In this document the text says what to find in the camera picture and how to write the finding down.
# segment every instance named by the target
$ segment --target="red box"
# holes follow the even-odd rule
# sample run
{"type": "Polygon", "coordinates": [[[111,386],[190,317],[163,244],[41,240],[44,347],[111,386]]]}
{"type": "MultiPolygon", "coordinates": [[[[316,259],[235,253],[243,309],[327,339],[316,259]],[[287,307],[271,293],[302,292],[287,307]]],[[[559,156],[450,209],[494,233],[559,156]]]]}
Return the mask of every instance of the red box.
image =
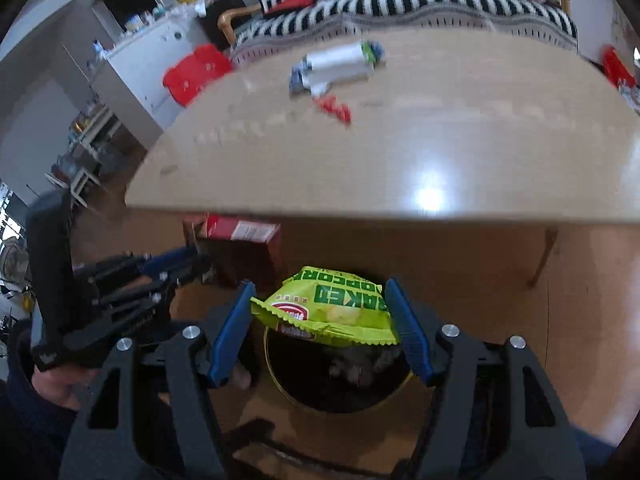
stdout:
{"type": "Polygon", "coordinates": [[[212,213],[185,218],[184,238],[211,257],[216,281],[236,287],[251,280],[261,294],[280,286],[280,225],[212,213]]]}

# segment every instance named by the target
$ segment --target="white cabinet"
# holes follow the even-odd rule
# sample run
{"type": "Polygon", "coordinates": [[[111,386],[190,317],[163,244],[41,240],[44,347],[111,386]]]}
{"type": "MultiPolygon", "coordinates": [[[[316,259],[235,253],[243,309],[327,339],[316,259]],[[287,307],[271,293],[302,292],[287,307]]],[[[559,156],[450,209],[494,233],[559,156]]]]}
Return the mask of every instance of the white cabinet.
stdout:
{"type": "Polygon", "coordinates": [[[196,19],[164,18],[110,51],[92,88],[149,149],[183,110],[162,86],[164,74],[206,43],[196,19]]]}

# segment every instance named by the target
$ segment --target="wooden floor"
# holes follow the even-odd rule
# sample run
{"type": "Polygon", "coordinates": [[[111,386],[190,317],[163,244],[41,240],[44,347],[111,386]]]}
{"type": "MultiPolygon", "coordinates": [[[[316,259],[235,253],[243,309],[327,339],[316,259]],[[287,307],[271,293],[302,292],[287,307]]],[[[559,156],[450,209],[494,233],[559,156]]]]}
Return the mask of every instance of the wooden floor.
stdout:
{"type": "MultiPolygon", "coordinates": [[[[127,171],[105,182],[109,193],[92,190],[88,201],[100,216],[78,214],[75,262],[125,250],[157,253],[184,243],[180,214],[124,205],[126,183],[141,156],[134,150],[127,171]]],[[[640,409],[640,228],[561,228],[548,267],[531,290],[526,280],[543,249],[543,227],[288,220],[282,253],[291,274],[307,264],[393,274],[414,299],[478,338],[524,336],[572,422],[617,443],[640,409]]],[[[178,294],[172,314],[201,318],[231,295],[190,285],[178,294]]],[[[259,339],[260,327],[254,331],[259,339]]],[[[429,398],[414,380],[374,412],[321,416],[293,406],[266,373],[252,392],[228,386],[212,393],[224,430],[260,415],[276,422],[276,438],[300,451],[381,472],[411,453],[429,398]]],[[[259,449],[242,453],[281,478],[315,478],[259,449]]]]}

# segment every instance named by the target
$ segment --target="red object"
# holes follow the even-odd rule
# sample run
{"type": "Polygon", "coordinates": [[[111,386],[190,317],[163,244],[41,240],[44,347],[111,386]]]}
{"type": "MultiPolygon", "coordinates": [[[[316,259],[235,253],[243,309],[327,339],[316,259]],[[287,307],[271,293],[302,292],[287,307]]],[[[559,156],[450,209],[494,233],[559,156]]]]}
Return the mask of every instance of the red object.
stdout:
{"type": "Polygon", "coordinates": [[[188,106],[208,84],[232,71],[233,65],[226,56],[206,44],[167,70],[162,84],[178,104],[188,106]]]}
{"type": "Polygon", "coordinates": [[[321,110],[335,115],[340,122],[351,124],[351,109],[346,104],[337,105],[335,95],[314,99],[314,102],[321,110]]]}
{"type": "Polygon", "coordinates": [[[625,81],[629,87],[636,86],[636,80],[622,64],[613,46],[609,45],[605,49],[602,64],[604,65],[604,75],[616,88],[619,86],[619,81],[625,81]]]}
{"type": "Polygon", "coordinates": [[[294,10],[304,9],[312,6],[318,0],[283,0],[279,4],[274,5],[264,15],[267,18],[275,18],[281,14],[293,12],[294,10]]]}
{"type": "Polygon", "coordinates": [[[209,213],[182,221],[187,245],[208,254],[223,286],[247,279],[261,293],[273,294],[282,281],[280,225],[209,213]]]}

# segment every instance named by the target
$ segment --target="popcorn bag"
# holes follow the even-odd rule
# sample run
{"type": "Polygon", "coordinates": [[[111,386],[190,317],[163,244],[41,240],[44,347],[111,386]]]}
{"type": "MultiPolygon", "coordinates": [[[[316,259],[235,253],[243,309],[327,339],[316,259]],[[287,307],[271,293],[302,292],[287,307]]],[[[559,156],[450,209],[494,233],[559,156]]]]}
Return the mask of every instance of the popcorn bag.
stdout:
{"type": "Polygon", "coordinates": [[[395,345],[382,285],[337,270],[303,267],[252,314],[276,332],[329,346],[395,345]]]}

